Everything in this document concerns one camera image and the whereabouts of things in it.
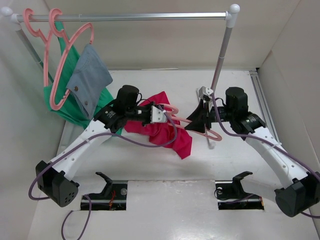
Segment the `red t shirt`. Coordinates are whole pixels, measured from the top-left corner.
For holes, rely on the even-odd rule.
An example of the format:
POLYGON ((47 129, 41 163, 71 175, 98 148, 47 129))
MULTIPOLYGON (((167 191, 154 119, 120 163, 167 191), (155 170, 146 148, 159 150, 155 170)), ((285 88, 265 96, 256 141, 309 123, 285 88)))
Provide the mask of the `red t shirt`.
MULTIPOLYGON (((155 102, 156 104, 170 104, 165 91, 147 98, 146 100, 142 101, 140 105, 145 106, 150 102, 155 102)), ((149 142, 158 146, 169 142, 175 136, 174 127, 168 123, 154 123, 143 126, 138 121, 128 121, 124 126, 124 129, 128 133, 148 136, 149 142)), ((178 128, 175 141, 166 145, 165 147, 173 149, 181 159, 185 159, 191 155, 192 140, 192 137, 186 130, 178 128)))

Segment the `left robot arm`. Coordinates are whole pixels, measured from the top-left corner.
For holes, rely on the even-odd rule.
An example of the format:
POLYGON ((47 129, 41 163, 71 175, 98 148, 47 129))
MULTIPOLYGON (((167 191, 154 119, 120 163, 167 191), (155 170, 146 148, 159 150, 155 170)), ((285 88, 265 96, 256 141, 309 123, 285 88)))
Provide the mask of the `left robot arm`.
POLYGON ((61 208, 69 205, 80 186, 73 178, 90 154, 115 136, 127 121, 138 121, 142 125, 151 123, 155 103, 147 101, 145 105, 140 105, 139 95, 138 88, 123 85, 116 98, 94 115, 86 129, 62 153, 49 162, 40 161, 36 165, 35 182, 46 198, 61 208))

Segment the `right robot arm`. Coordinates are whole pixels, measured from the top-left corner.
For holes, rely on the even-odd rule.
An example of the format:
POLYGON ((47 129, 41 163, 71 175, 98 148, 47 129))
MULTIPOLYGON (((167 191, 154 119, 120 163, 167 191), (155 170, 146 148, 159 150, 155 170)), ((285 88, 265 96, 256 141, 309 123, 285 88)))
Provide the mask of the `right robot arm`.
POLYGON ((206 133, 212 123, 228 122, 233 132, 229 136, 239 137, 250 145, 273 170, 279 183, 255 180, 253 173, 244 171, 220 186, 219 200, 234 199, 235 202, 252 195, 269 199, 277 204, 288 217, 303 214, 320 201, 320 174, 286 152, 272 136, 266 123, 249 111, 248 96, 240 87, 229 87, 225 91, 222 106, 217 106, 214 91, 207 87, 197 89, 199 104, 188 117, 191 122, 186 130, 206 133))

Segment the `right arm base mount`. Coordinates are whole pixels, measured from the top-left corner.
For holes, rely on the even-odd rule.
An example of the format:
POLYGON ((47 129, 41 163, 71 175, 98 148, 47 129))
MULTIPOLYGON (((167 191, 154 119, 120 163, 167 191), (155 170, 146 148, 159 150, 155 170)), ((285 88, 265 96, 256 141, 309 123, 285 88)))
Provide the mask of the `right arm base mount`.
POLYGON ((214 196, 217 199, 217 207, 220 211, 231 210, 264 210, 264 203, 260 196, 247 193, 243 190, 241 180, 252 175, 250 171, 244 171, 232 178, 232 180, 216 180, 214 196))

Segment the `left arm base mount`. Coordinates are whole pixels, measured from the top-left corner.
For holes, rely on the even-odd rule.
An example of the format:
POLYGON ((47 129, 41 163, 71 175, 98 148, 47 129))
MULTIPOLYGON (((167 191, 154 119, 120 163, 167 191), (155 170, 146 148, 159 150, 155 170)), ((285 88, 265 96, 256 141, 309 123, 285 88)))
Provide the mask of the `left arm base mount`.
POLYGON ((102 172, 96 175, 104 180, 103 189, 98 193, 86 193, 91 200, 92 211, 125 211, 127 208, 128 181, 112 180, 102 172))

